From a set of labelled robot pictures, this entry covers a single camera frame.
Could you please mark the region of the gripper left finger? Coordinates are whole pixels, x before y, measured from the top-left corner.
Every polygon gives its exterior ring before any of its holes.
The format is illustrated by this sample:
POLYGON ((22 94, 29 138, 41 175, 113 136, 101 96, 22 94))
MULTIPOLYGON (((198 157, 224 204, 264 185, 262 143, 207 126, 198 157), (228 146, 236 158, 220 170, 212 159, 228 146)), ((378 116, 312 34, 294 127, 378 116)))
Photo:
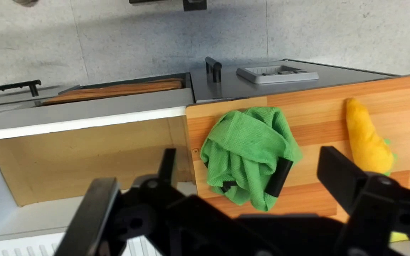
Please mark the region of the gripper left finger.
POLYGON ((136 178, 122 193, 114 177, 94 179, 54 256, 122 256, 128 242, 145 237, 162 256, 225 256, 193 228, 187 197, 172 186, 175 148, 167 148, 158 173, 136 178))

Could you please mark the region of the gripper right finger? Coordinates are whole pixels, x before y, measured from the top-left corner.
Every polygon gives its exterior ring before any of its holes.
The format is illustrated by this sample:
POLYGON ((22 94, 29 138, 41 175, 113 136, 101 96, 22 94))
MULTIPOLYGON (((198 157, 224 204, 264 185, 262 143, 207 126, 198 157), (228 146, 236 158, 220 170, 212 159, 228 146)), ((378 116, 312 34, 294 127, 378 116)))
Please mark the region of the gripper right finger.
POLYGON ((335 243, 336 255, 400 256, 389 241, 392 232, 410 240, 410 189, 361 170, 332 146, 320 149, 317 178, 349 216, 335 243))

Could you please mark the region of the green towel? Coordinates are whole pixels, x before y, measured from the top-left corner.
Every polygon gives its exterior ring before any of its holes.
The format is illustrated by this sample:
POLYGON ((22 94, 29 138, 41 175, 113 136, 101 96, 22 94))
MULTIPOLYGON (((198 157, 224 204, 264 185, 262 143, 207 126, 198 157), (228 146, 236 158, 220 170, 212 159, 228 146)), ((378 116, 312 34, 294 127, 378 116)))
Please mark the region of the green towel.
POLYGON ((274 181, 279 164, 290 169, 302 159, 287 119, 277 107, 230 111, 210 130, 200 151, 207 168, 207 185, 241 206, 250 202, 259 211, 276 203, 282 181, 274 181))

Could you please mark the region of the yellow plush toy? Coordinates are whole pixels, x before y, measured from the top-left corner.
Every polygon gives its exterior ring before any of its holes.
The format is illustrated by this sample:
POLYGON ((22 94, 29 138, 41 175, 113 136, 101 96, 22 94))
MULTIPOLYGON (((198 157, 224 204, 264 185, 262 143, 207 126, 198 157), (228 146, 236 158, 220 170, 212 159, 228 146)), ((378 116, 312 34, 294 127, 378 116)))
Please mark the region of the yellow plush toy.
POLYGON ((346 100, 346 125, 354 164, 365 172, 390 176, 395 154, 378 135, 368 109, 355 98, 346 100))

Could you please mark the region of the white radiator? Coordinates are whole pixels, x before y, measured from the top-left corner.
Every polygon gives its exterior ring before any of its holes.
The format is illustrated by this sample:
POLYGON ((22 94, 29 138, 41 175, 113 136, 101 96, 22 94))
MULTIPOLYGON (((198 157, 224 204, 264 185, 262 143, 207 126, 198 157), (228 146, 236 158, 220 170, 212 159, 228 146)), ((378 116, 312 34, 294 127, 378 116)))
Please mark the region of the white radiator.
MULTIPOLYGON (((54 256, 64 234, 0 240, 0 256, 54 256)), ((143 236, 130 239, 121 256, 162 256, 143 236)))

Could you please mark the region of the brown wooden board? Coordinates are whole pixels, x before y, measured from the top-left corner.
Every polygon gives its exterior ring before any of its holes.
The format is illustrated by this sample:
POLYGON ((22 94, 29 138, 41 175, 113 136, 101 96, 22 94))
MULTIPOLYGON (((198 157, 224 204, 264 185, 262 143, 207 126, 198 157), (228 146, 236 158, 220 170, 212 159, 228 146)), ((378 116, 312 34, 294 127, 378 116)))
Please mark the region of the brown wooden board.
POLYGON ((122 97, 136 94, 148 94, 152 92, 162 92, 183 88, 184 79, 169 78, 142 83, 127 83, 102 88, 75 89, 60 94, 45 101, 42 105, 56 105, 72 102, 97 100, 111 97, 122 97))

